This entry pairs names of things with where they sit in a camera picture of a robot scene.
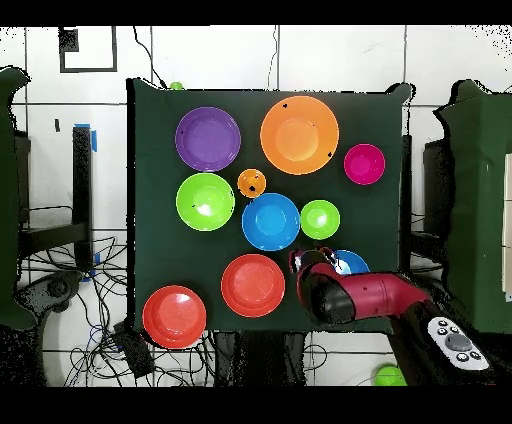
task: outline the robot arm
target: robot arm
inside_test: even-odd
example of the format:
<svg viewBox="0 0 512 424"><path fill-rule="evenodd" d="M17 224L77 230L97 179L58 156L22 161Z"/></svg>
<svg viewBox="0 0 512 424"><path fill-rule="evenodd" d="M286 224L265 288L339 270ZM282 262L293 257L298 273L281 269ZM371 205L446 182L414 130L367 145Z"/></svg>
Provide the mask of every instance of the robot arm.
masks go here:
<svg viewBox="0 0 512 424"><path fill-rule="evenodd" d="M404 277L391 273L340 275L329 251L290 255L290 268L297 272L297 294L317 323L345 322L378 316L401 316L428 295Z"/></svg>
<svg viewBox="0 0 512 424"><path fill-rule="evenodd" d="M398 330L390 341L399 342L392 346L400 344L401 356L409 362L406 379L409 375L412 381L419 381L411 376L424 370L425 384L492 381L482 351L443 316L423 290L399 274L340 275L331 254L323 248L290 255L299 300L318 326L329 329L365 318L390 317Z"/></svg>

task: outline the blue plate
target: blue plate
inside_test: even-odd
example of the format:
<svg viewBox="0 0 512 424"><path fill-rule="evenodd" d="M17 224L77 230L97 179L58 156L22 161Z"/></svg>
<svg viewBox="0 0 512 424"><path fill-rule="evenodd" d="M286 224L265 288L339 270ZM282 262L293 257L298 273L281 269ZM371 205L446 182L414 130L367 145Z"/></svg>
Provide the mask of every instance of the blue plate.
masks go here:
<svg viewBox="0 0 512 424"><path fill-rule="evenodd" d="M299 229L299 211L281 194L265 193L256 197L242 214L245 238L257 249L267 252L289 246Z"/></svg>
<svg viewBox="0 0 512 424"><path fill-rule="evenodd" d="M336 250L335 252L337 265L336 272L338 274L361 274L370 272L370 268L361 256L348 250Z"/></svg>

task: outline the floor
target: floor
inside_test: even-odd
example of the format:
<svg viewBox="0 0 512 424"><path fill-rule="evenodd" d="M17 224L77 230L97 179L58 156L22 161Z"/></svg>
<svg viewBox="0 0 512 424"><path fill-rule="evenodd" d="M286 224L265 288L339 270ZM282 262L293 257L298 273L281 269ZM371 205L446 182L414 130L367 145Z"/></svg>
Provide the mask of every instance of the floor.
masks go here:
<svg viewBox="0 0 512 424"><path fill-rule="evenodd" d="M459 79L476 79L493 91L512 85L510 26L212 26L136 27L155 71L170 84L185 88L268 88L280 90L385 91L397 82L414 84L416 93L404 106L404 132L413 138L412 210L422 214L424 144L443 137L433 110L448 102ZM142 77L158 84L144 48L135 42L132 27L116 27L117 72L61 73L57 28L0 28L0 66L25 69L31 81L14 96L12 113L18 129L32 140L30 164L31 208L71 205L71 132L75 124L90 124L97 134L93 152L95 251L114 240L114 250L126 243L126 90L125 79ZM65 55L66 67L112 67L110 27L78 27L79 52ZM405 116L410 113L409 126ZM33 227L70 220L68 209L33 211ZM414 223L421 229L421 220ZM100 253L104 260L106 250ZM112 260L112 272L122 280L126 256ZM44 275L49 267L32 257L23 264L21 284ZM65 261L66 257L55 258ZM413 258L413 263L424 262ZM102 281L105 275L98 276ZM108 293L105 302L112 322L126 314L123 286ZM99 323L98 299L91 281L79 291L88 318ZM51 314L44 336L44 363L52 386L84 385L70 379L72 361L90 350L90 326L84 305L74 298L62 314ZM315 345L304 355L309 385L371 385L372 371L395 359L381 334L314 333ZM162 369L188 370L201 364L196 352L153 351ZM115 362L119 372L126 369ZM193 378L203 383L205 376ZM190 376L182 374L184 379ZM178 381L162 372L140 378L93 379L95 386L166 386Z"/></svg>

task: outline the black frame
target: black frame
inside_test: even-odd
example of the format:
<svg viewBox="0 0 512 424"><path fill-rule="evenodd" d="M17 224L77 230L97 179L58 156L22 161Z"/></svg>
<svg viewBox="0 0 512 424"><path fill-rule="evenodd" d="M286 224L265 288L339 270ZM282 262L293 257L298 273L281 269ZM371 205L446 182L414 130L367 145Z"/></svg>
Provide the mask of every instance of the black frame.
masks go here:
<svg viewBox="0 0 512 424"><path fill-rule="evenodd" d="M28 151L30 140L26 133L16 133L20 221L29 222ZM91 141L89 128L73 128L73 214L72 223L48 228L23 229L20 234L19 256L69 243L75 244L75 261L82 272L92 269L92 197L91 197Z"/></svg>

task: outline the small orange bowl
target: small orange bowl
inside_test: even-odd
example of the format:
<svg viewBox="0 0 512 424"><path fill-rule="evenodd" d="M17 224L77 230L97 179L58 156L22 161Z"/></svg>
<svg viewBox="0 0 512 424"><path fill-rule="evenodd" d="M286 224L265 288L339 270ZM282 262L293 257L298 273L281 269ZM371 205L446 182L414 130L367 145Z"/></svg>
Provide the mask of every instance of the small orange bowl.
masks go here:
<svg viewBox="0 0 512 424"><path fill-rule="evenodd" d="M254 199L263 194L267 186L265 175L257 169L246 169L238 177L238 190L244 196Z"/></svg>

